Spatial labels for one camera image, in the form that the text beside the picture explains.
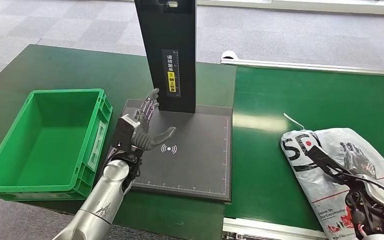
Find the green table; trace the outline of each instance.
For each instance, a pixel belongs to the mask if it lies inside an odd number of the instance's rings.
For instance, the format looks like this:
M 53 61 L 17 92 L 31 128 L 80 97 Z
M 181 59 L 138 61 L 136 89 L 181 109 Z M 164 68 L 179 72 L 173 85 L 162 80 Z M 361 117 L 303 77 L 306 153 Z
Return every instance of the green table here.
M 130 192 L 115 224 L 197 240 L 220 239 L 224 216 L 320 230 L 279 147 L 293 129 L 283 112 L 312 130 L 353 128 L 384 156 L 384 76 L 210 63 L 197 63 L 196 72 L 197 104 L 234 105 L 232 204 Z M 126 100 L 152 89 L 147 60 L 29 45 L 0 73 L 0 142 L 30 91 L 84 88 L 105 90 L 114 107 L 111 133 Z M 70 214 L 82 204 L 27 203 Z

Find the wireless symbol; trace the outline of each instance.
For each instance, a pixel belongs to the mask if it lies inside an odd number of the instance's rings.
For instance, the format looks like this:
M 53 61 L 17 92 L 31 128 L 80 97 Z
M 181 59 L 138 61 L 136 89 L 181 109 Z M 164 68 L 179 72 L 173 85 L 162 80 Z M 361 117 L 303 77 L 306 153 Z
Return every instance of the wireless symbol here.
M 175 154 L 178 151 L 178 146 L 176 146 L 176 145 L 167 146 L 167 145 L 163 144 L 161 146 L 161 152 L 164 153 L 167 151 L 170 151 L 172 154 Z

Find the gray carpet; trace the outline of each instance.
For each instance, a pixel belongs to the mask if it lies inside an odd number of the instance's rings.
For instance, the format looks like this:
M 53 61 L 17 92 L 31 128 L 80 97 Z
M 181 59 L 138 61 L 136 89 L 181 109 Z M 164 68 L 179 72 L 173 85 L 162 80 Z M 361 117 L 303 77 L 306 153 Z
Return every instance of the gray carpet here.
M 145 55 L 132 2 L 0 0 L 0 71 L 28 44 Z M 384 69 L 384 16 L 204 7 L 197 60 L 242 59 Z M 0 240 L 52 239 L 72 217 L 0 200 Z M 111 240 L 170 239 L 113 226 Z

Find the green plastic crate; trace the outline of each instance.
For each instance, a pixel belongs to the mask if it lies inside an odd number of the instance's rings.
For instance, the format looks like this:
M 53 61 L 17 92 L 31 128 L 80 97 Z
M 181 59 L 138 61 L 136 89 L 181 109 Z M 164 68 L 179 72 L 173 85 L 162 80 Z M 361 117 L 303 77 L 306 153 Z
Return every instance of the green plastic crate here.
M 0 198 L 85 199 L 112 111 L 102 89 L 32 91 L 0 144 Z

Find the white plastic bag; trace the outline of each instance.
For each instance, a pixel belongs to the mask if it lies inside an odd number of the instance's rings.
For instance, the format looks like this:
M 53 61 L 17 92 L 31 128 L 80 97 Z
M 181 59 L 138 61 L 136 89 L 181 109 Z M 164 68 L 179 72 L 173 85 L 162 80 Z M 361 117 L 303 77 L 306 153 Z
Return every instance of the white plastic bag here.
M 345 204 L 349 188 L 332 181 L 305 155 L 318 145 L 350 172 L 363 172 L 384 186 L 384 158 L 364 138 L 349 128 L 300 130 L 283 134 L 280 146 L 286 155 L 326 236 L 331 240 L 355 240 L 351 213 Z

